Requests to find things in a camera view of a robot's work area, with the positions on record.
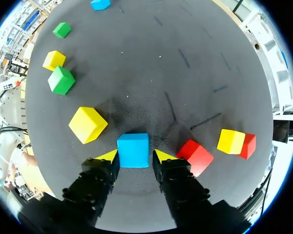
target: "cable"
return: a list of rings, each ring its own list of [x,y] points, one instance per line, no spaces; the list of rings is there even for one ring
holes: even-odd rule
[[[21,59],[20,59],[20,58],[18,58],[18,57],[11,58],[11,60],[12,60],[12,59],[18,59],[18,60],[20,60],[21,62],[23,62],[23,63],[25,63],[25,64],[29,65],[29,63],[27,63],[27,62],[24,62],[23,60],[21,60]]]
[[[6,90],[4,90],[4,91],[2,92],[2,94],[0,95],[0,99],[1,99],[2,96],[6,93],[6,91],[8,91],[8,90],[6,89]]]
[[[270,179],[271,178],[272,177],[270,176],[269,179],[268,179],[268,183],[267,183],[267,187],[266,187],[266,190],[265,190],[265,195],[264,195],[264,199],[263,199],[263,205],[262,205],[262,210],[260,212],[260,216],[262,216],[263,213],[264,213],[265,200],[266,200],[266,196],[267,196],[267,192],[268,192],[268,187],[269,187],[269,183],[270,183]]]
[[[257,198],[257,196],[260,194],[260,191],[263,190],[264,186],[268,182],[271,175],[272,175],[272,169],[269,171],[267,177],[265,178],[264,182],[260,185],[260,187],[255,189],[256,192],[253,193],[253,196],[250,197],[245,203],[243,203],[241,206],[238,207],[238,210],[240,212],[243,212],[246,208],[248,208],[249,204],[251,204]]]
[[[0,132],[1,132],[1,131],[4,131],[4,130],[18,130],[18,131],[25,131],[25,132],[28,132],[27,129],[19,128],[19,127],[10,127],[10,126],[8,126],[8,127],[1,127],[1,128],[0,128]]]
[[[7,130],[0,131],[0,134],[4,133],[4,132],[24,132],[24,131],[23,130],[17,130],[17,129],[7,129]]]

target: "metal rack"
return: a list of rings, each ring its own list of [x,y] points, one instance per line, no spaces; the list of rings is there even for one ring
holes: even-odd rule
[[[240,28],[255,48],[257,47],[255,50],[262,62],[270,87],[274,118],[287,119],[286,112],[293,113],[293,84],[286,61],[272,32],[265,24],[262,13],[258,10],[252,11]]]
[[[0,32],[1,41],[4,43],[0,50],[1,63],[6,53],[18,55],[48,16],[42,8],[31,1],[20,2],[16,8],[13,20]]]

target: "tape mark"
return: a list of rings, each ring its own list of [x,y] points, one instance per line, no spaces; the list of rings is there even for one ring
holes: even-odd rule
[[[181,0],[181,1],[183,1],[185,4],[187,4],[188,6],[190,6],[190,4],[187,1],[185,1],[185,0]]]
[[[238,70],[238,73],[240,74],[240,78],[241,78],[241,80],[242,80],[242,83],[243,83],[244,89],[246,89],[246,86],[245,86],[245,83],[244,83],[244,79],[243,79],[243,76],[242,76],[242,73],[241,73],[239,67],[236,66],[236,69]]]
[[[218,92],[218,91],[221,91],[221,90],[223,90],[223,89],[226,89],[227,87],[228,87],[227,85],[221,86],[220,88],[215,89],[213,92],[216,93],[216,92]]]
[[[191,14],[189,11],[187,11],[187,9],[184,8],[182,5],[178,4],[178,6],[179,6],[181,9],[183,9],[185,12],[187,12],[189,15],[192,16],[192,14]]]
[[[122,7],[121,6],[118,6],[118,7],[121,10],[121,12],[124,13],[124,10],[122,9]]]
[[[212,39],[213,37],[208,33],[208,31],[206,30],[206,28],[202,27],[203,31],[209,36],[210,39]]]
[[[214,115],[214,116],[212,116],[212,117],[210,117],[208,119],[205,119],[204,121],[202,121],[202,122],[200,122],[198,124],[195,124],[192,127],[190,127],[190,130],[193,130],[194,128],[197,128],[197,127],[201,126],[202,124],[205,124],[205,123],[211,121],[212,119],[214,119],[214,118],[216,118],[216,117],[218,117],[220,115],[221,115],[221,113],[218,113],[218,114],[216,114],[216,115]]]
[[[228,67],[228,69],[231,71],[231,67],[229,66],[229,64],[228,64],[228,62],[227,62],[225,56],[224,56],[222,53],[220,53],[220,55],[221,55],[221,57],[223,58],[223,61],[225,62],[225,64],[226,64],[226,66]]]
[[[174,108],[172,107],[172,103],[170,101],[169,95],[168,95],[167,92],[164,92],[164,93],[165,93],[166,99],[168,101],[168,104],[169,104],[169,107],[170,107],[170,111],[171,111],[172,117],[173,117],[174,121],[176,121],[177,120],[177,117],[176,117]]]
[[[156,16],[154,16],[154,18],[159,23],[159,25],[163,26],[162,22],[160,22],[160,20]]]
[[[181,49],[178,49],[178,51],[179,51],[181,57],[184,59],[184,61],[185,61],[186,65],[187,65],[187,67],[190,68],[190,64],[189,64],[189,62],[188,62],[186,56],[184,55],[184,53],[182,53]]]

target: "green cube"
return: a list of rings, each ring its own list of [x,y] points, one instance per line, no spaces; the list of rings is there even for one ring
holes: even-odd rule
[[[65,38],[67,34],[72,30],[68,23],[60,23],[54,30],[53,33],[59,38]]]
[[[75,83],[70,71],[57,66],[48,79],[50,89],[55,94],[65,95]]]

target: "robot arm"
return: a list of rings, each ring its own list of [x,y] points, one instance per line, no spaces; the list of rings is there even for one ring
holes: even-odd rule
[[[13,87],[16,87],[15,78],[6,80],[0,65],[0,125],[26,128],[24,121],[24,111],[21,107],[21,89],[11,89],[7,82],[13,81]],[[3,183],[7,176],[8,164],[12,152],[18,144],[24,141],[22,132],[5,132],[0,134],[0,183]]]
[[[35,233],[110,233],[95,229],[95,223],[112,192],[119,171],[118,154],[113,161],[88,159],[69,188],[63,189],[64,201],[48,194],[26,204],[19,221]],[[189,172],[184,159],[160,163],[153,153],[153,168],[177,229],[170,233],[243,233],[250,227],[236,208],[225,201],[214,205],[205,189]]]

